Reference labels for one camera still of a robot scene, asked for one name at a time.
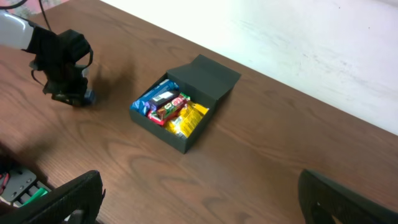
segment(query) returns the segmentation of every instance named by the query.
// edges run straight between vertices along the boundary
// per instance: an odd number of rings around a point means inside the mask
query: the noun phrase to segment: blue object
[[[153,88],[151,91],[147,92],[144,96],[136,100],[130,106],[130,110],[136,110],[141,115],[146,116],[149,108],[145,106],[145,103],[152,99],[153,97],[162,94],[169,90],[178,90],[178,85],[171,80],[162,81],[157,87]]]

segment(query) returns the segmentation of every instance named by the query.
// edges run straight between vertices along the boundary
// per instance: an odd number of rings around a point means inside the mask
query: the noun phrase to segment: black box
[[[189,64],[167,70],[165,75],[141,95],[145,95],[168,78],[180,87],[182,93],[190,96],[194,103],[199,103],[209,108],[209,111],[188,139],[180,139],[135,110],[130,110],[131,119],[178,151],[186,153],[205,130],[219,102],[232,90],[240,76],[238,72],[220,65],[203,55],[199,55]]]

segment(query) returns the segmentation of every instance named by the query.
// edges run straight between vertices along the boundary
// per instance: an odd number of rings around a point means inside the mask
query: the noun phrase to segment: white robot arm
[[[28,21],[0,11],[0,45],[26,50],[32,40],[33,30]]]
[[[21,49],[36,54],[30,63],[34,71],[43,71],[47,77],[43,92],[52,94],[52,99],[72,106],[90,105],[95,100],[94,92],[87,89],[83,71],[93,61],[93,51],[84,38],[74,30],[59,35],[31,21],[0,10],[0,45]],[[90,54],[87,66],[76,65]]]

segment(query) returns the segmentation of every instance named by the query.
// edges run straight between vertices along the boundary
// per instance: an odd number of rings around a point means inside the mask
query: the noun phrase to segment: candy bar
[[[205,108],[204,106],[200,105],[199,103],[192,103],[192,107],[198,110],[202,115],[205,115],[207,111],[209,110],[208,108]]]
[[[148,113],[148,118],[155,122],[156,124],[163,126],[166,122],[168,122],[170,119],[175,118],[176,116],[178,116],[178,112],[179,111],[174,111],[174,113],[170,114],[166,119],[161,120],[158,115],[156,114],[156,111],[149,111]]]
[[[166,119],[170,114],[174,111],[180,110],[182,106],[190,100],[189,96],[184,94],[180,94],[178,97],[173,99],[170,103],[167,103],[161,109],[156,111],[156,114],[159,116],[160,120]]]
[[[180,93],[175,90],[164,92],[150,99],[148,102],[145,103],[145,106],[152,111],[157,111],[163,105],[176,98],[179,94]]]
[[[171,119],[165,124],[165,129],[182,139],[188,138],[204,116],[203,113],[195,108],[197,107],[196,105],[188,102],[181,109],[177,118]]]
[[[131,110],[138,111],[141,115],[146,116],[149,108],[145,106],[145,103],[153,97],[165,93],[170,90],[178,90],[178,85],[171,80],[164,80],[158,86],[148,91],[144,96],[136,100],[130,107]]]

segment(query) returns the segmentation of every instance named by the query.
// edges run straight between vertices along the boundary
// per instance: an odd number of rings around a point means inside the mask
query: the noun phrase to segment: cable
[[[40,81],[38,81],[35,77],[35,70],[32,69],[32,71],[30,72],[30,75],[32,75],[33,80],[35,80],[36,82],[38,82],[40,85],[44,86],[43,83],[41,83]]]
[[[2,193],[4,192],[4,189],[6,188],[6,185],[7,185],[9,179],[10,179],[10,174],[7,173],[2,184],[1,184],[1,187],[0,187],[0,195],[2,195]]]
[[[50,27],[50,24],[49,24],[49,22],[48,22],[48,20],[47,20],[47,16],[45,16],[45,12],[44,12],[44,9],[43,9],[42,0],[39,0],[39,4],[40,4],[40,9],[42,10],[42,14],[43,14],[45,23],[47,24],[47,27],[49,28],[49,31],[52,31],[52,30],[51,30],[51,27]]]
[[[11,5],[11,6],[0,6],[0,9],[3,9],[3,10],[15,9],[15,8],[17,8],[17,7],[19,7],[19,6],[23,5],[23,4],[25,4],[26,1],[27,1],[27,0],[22,0],[22,1],[20,1],[19,3],[13,4],[13,5]]]

